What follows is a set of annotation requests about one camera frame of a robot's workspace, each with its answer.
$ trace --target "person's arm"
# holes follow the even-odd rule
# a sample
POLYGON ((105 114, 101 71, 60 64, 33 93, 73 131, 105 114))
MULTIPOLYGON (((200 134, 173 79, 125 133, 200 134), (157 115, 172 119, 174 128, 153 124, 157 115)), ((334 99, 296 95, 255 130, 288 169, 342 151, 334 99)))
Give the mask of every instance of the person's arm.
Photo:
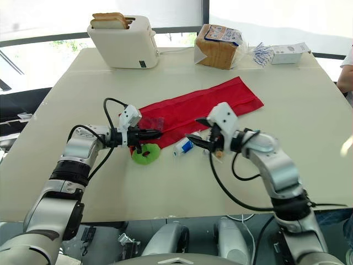
POLYGON ((337 87, 342 93, 353 91, 353 65, 344 65, 337 81, 337 87))

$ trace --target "white table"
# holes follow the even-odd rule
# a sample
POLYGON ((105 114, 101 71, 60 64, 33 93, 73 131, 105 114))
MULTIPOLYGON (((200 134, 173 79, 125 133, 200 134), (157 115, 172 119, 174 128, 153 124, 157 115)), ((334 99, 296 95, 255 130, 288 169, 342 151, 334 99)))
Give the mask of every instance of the white table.
MULTIPOLYGON (((314 57, 300 63, 261 68, 245 57, 231 71, 194 65, 193 50, 161 55, 150 70, 111 70, 96 49, 84 49, 50 91, 0 166, 0 219, 22 221, 55 168, 71 127, 108 124, 103 100, 113 97, 140 108, 233 77, 264 102, 239 118, 241 128, 276 135, 295 161, 310 198, 318 203, 353 205, 352 149, 340 157, 352 134, 352 109, 314 57)), ((122 111, 109 105, 111 113, 122 111)), ((173 158, 172 146, 156 162, 136 164, 127 149, 116 149, 91 180, 83 196, 84 222, 251 213, 233 203, 217 185, 208 159, 199 148, 173 158)), ((97 163, 105 156, 103 151, 97 163)), ((270 206, 261 179, 237 181, 232 156, 216 168, 225 186, 239 199, 270 206)), ((243 158, 241 176, 256 173, 243 158)))

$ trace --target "toaster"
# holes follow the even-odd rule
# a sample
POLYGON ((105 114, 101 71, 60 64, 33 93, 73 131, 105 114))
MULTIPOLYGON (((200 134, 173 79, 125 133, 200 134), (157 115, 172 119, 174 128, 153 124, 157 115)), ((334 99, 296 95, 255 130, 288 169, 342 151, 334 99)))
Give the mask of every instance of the toaster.
POLYGON ((88 35, 102 58, 112 68, 152 68, 158 63, 158 50, 154 32, 148 18, 127 15, 132 23, 128 29, 94 29, 88 35))

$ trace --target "bread slice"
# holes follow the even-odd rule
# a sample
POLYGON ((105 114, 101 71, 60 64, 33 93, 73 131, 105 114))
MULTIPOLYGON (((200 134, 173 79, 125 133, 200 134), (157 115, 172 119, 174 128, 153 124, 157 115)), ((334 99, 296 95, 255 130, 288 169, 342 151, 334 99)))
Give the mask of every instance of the bread slice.
POLYGON ((90 24, 94 29, 127 29, 127 22, 120 18, 93 19, 90 24))
POLYGON ((91 26, 95 29, 128 29, 128 21, 119 12, 95 13, 91 26))
POLYGON ((95 19, 104 19, 104 18, 121 18, 125 19, 124 15, 119 12, 113 13, 95 13, 92 15, 95 19))

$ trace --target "red cloth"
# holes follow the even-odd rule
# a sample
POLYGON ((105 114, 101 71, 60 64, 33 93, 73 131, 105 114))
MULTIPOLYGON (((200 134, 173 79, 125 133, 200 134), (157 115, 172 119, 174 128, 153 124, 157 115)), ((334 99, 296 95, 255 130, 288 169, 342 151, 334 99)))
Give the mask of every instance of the red cloth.
POLYGON ((140 109, 142 119, 139 126, 141 129, 147 129, 151 125, 150 118, 164 118, 163 136, 148 141, 164 148, 184 138, 185 134, 207 129, 195 119, 207 117, 212 108, 220 102, 227 102, 237 116, 263 106, 261 100, 240 77, 236 77, 209 89, 194 91, 143 107, 140 109))

